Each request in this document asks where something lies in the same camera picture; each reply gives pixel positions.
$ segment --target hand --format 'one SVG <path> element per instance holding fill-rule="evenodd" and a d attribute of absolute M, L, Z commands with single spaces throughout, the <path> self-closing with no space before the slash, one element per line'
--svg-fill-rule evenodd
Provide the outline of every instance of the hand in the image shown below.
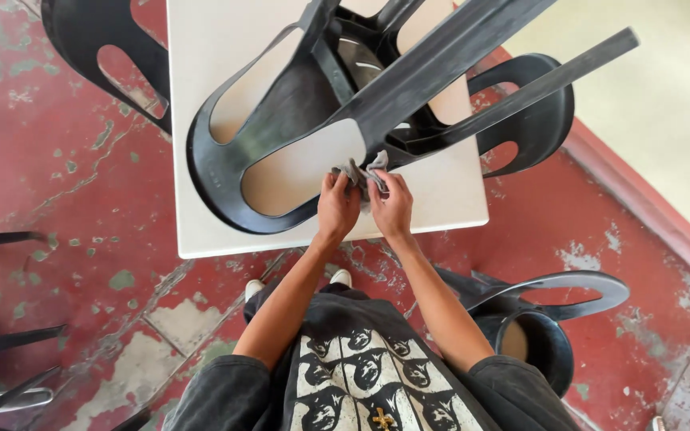
<path fill-rule="evenodd" d="M 323 176 L 321 197 L 318 198 L 318 232 L 335 245 L 339 245 L 356 225 L 361 209 L 361 191 L 352 187 L 348 195 L 345 188 L 350 179 L 344 173 Z"/>
<path fill-rule="evenodd" d="M 368 180 L 372 215 L 379 231 L 395 249 L 398 241 L 412 238 L 408 228 L 412 222 L 414 198 L 412 198 L 412 193 L 408 191 L 406 181 L 400 174 L 393 175 L 384 170 L 375 170 L 374 172 L 387 184 L 390 194 L 388 199 L 383 202 L 380 199 L 377 184 L 374 180 Z"/>

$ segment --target person's right hand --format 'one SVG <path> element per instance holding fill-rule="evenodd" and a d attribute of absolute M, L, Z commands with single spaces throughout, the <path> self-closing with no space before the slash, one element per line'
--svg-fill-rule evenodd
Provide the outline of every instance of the person's right hand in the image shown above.
<path fill-rule="evenodd" d="M 391 174 L 384 170 L 374 171 L 388 186 L 389 196 L 383 202 L 379 196 L 379 189 L 373 180 L 368 180 L 369 200 L 372 204 L 372 216 L 379 231 L 383 233 L 388 243 L 395 248 L 397 241 L 411 239 L 408 231 L 412 222 L 412 193 L 408 191 L 406 181 L 400 174 Z"/>

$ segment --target black pants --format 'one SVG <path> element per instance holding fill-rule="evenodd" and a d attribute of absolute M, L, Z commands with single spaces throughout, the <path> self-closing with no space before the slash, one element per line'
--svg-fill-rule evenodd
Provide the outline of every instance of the black pants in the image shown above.
<path fill-rule="evenodd" d="M 271 280 L 268 285 L 266 285 L 261 291 L 256 293 L 246 304 L 244 304 L 244 320 L 249 323 L 249 321 L 254 318 L 257 310 L 262 307 L 265 300 L 271 293 L 276 289 L 276 287 L 281 283 L 282 280 L 279 278 Z M 332 295 L 340 295 L 344 298 L 353 299 L 355 301 L 363 301 L 365 299 L 370 299 L 369 295 L 363 293 L 363 291 L 357 289 L 351 289 L 342 283 L 329 283 L 323 286 L 318 293 L 328 293 Z"/>

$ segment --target gold cross pendant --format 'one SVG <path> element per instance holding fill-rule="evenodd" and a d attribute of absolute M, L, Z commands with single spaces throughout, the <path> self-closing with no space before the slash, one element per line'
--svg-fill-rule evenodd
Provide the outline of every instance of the gold cross pendant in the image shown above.
<path fill-rule="evenodd" d="M 372 417 L 372 421 L 378 422 L 380 428 L 388 431 L 388 425 L 393 424 L 393 419 L 388 416 L 383 416 L 383 409 L 381 407 L 377 407 L 377 414 L 378 416 Z"/>

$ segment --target rag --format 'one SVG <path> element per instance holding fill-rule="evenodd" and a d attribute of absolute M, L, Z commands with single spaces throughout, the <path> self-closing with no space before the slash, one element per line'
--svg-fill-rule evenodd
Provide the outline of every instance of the rag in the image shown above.
<path fill-rule="evenodd" d="M 358 187 L 361 189 L 361 212 L 369 214 L 371 205 L 369 204 L 369 186 L 367 180 L 370 178 L 377 184 L 380 194 L 388 193 L 388 186 L 382 178 L 379 178 L 374 170 L 384 170 L 388 166 L 388 152 L 382 150 L 377 153 L 374 161 L 367 165 L 365 170 L 358 167 L 356 161 L 350 159 L 346 165 L 337 165 L 332 168 L 334 175 L 340 175 L 340 172 L 345 172 L 345 175 L 350 178 L 346 192 L 350 191 L 351 187 Z"/>

